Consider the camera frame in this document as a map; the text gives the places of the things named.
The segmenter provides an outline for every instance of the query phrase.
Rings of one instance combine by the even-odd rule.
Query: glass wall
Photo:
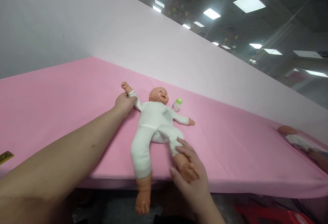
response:
[[[139,0],[328,108],[328,0]]]

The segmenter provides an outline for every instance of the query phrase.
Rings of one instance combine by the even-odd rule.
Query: green bottle cap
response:
[[[176,102],[177,104],[182,104],[182,98],[178,98],[175,102]]]

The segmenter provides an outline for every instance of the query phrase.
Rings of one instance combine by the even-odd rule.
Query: white doll outfit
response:
[[[135,96],[138,98],[134,90],[128,95],[129,97]],[[177,138],[183,139],[183,135],[179,129],[173,126],[173,119],[188,125],[189,118],[178,115],[161,102],[141,103],[138,98],[134,106],[141,111],[141,115],[132,142],[131,155],[136,178],[143,179],[151,173],[150,141],[156,143],[169,142],[172,156],[178,154],[175,147],[182,146],[182,144],[177,141]]]
[[[303,139],[299,135],[289,134],[286,135],[285,138],[291,145],[298,145],[299,147],[303,148],[306,151],[308,151],[309,148],[317,150],[316,148],[314,148],[314,146],[310,145],[305,139]]]

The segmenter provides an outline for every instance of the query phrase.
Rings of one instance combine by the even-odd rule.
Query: fingernail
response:
[[[175,175],[175,169],[174,168],[170,167],[169,172],[170,172],[172,177]]]

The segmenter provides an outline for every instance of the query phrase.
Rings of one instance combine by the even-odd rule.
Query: doll leg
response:
[[[131,155],[139,192],[135,206],[137,214],[147,214],[149,212],[151,192],[149,144],[155,131],[156,129],[150,127],[138,127],[131,146]]]
[[[158,132],[164,139],[168,139],[173,156],[173,161],[177,165],[177,168],[182,178],[187,181],[196,180],[199,177],[199,173],[192,162],[189,162],[188,158],[181,153],[178,153],[175,149],[176,146],[182,146],[177,139],[178,137],[183,139],[183,135],[179,129],[174,126],[161,126],[158,128]]]
[[[171,148],[171,152],[172,152],[172,156],[175,156],[176,154],[178,154],[179,152],[177,152],[177,150],[175,149],[176,146],[182,146],[182,144],[180,144],[177,139],[178,137],[183,139],[183,134],[180,132],[179,129],[177,129],[176,127],[169,127],[169,126],[161,126],[158,129],[158,132],[160,133],[160,135],[162,136],[162,138],[164,139],[168,139],[169,143],[170,143],[170,148]]]

